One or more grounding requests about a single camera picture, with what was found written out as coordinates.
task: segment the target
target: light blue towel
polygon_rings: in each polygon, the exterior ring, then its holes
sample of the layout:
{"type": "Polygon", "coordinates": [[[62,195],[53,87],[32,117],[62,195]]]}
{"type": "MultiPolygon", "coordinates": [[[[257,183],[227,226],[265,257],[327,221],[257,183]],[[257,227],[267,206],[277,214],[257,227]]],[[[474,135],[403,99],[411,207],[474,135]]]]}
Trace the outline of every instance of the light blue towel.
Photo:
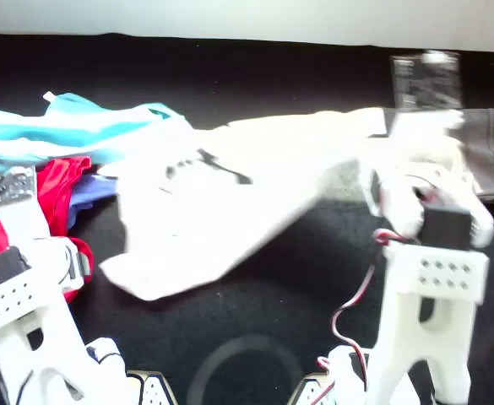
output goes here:
{"type": "Polygon", "coordinates": [[[183,116],[160,103],[114,111],[71,93],[48,93],[45,98],[50,105],[44,116],[0,111],[0,172],[76,155],[90,156],[93,164],[111,163],[123,157],[126,147],[158,136],[160,127],[192,129],[183,116]]]}

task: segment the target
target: black table surface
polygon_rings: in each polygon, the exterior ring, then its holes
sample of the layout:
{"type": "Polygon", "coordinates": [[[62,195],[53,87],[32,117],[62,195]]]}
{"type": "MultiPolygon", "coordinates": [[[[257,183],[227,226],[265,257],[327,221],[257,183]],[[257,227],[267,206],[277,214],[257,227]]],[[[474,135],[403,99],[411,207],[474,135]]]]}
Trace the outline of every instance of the black table surface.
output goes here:
{"type": "MultiPolygon", "coordinates": [[[[73,92],[105,107],[163,102],[196,128],[255,116],[393,106],[389,57],[408,53],[238,40],[132,38],[120,35],[0,36],[0,110],[41,115],[47,90],[73,92]]],[[[494,107],[494,53],[464,52],[464,105],[494,107]]],[[[179,403],[200,365],[223,344],[245,350],[215,371],[204,403],[284,404],[316,358],[338,342],[328,320],[359,285],[375,227],[362,204],[321,202],[217,283],[145,303],[112,286],[99,269],[72,303],[89,342],[112,337],[130,369],[159,370],[179,403]],[[269,342],[254,348],[254,337],[269,342]],[[282,361],[282,353],[287,360],[282,361]]],[[[97,262],[121,252],[124,228],[114,199],[83,212],[73,229],[97,262]]],[[[485,304],[470,354],[470,404],[494,404],[494,241],[485,304]]],[[[342,330],[375,343],[383,289],[378,272],[342,330]]],[[[424,365],[415,368],[428,392],[424,365]]]]}

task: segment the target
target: gray cloth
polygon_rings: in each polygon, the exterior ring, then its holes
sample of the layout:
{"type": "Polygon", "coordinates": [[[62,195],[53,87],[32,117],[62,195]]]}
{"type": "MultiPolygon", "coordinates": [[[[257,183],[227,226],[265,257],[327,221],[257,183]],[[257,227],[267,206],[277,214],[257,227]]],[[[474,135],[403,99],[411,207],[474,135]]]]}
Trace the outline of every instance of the gray cloth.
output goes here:
{"type": "MultiPolygon", "coordinates": [[[[494,203],[494,108],[462,112],[464,125],[451,135],[462,143],[466,164],[478,185],[477,196],[485,203],[494,203]]],[[[384,110],[387,132],[395,114],[395,109],[384,110]]]]}
{"type": "MultiPolygon", "coordinates": [[[[478,183],[478,197],[485,203],[494,203],[494,108],[463,110],[463,113],[464,125],[453,131],[452,136],[463,144],[466,164],[478,183]]],[[[395,109],[384,109],[387,131],[372,135],[386,138],[391,131],[395,114],[395,109]]],[[[324,178],[323,196],[327,199],[363,201],[358,175],[357,159],[339,163],[324,178]]]]}

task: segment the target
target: crumpled fabric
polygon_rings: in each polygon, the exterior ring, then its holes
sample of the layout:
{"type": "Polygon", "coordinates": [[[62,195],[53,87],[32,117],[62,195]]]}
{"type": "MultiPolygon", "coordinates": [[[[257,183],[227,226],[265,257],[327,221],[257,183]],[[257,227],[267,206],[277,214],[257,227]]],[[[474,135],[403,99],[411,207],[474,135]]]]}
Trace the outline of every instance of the crumpled fabric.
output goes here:
{"type": "MultiPolygon", "coordinates": [[[[37,198],[42,212],[50,226],[52,236],[67,236],[68,207],[72,195],[73,185],[79,180],[84,170],[89,169],[89,157],[69,159],[54,159],[37,173],[37,198]]],[[[92,279],[94,266],[93,252],[83,240],[70,238],[84,253],[90,262],[91,274],[86,276],[85,282],[92,279]]],[[[0,222],[0,252],[8,247],[8,236],[0,222]]],[[[67,301],[73,300],[78,291],[65,294],[67,301]]]]}

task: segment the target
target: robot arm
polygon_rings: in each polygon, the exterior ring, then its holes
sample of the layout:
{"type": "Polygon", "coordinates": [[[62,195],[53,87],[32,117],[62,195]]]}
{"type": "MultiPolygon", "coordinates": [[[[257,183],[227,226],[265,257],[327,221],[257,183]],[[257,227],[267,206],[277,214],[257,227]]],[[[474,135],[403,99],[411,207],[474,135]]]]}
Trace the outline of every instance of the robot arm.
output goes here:
{"type": "Polygon", "coordinates": [[[462,123],[460,111],[399,113],[388,139],[376,148],[369,145],[361,160],[361,187],[371,214],[413,239],[423,226],[425,203],[458,206],[472,217],[472,245],[487,246],[494,219],[474,194],[459,141],[449,136],[462,123]]]}
{"type": "Polygon", "coordinates": [[[0,254],[0,373],[7,403],[138,403],[115,343],[84,346],[57,277],[31,253],[11,246],[0,254]],[[32,348],[28,335],[36,330],[43,339],[32,348]]]}

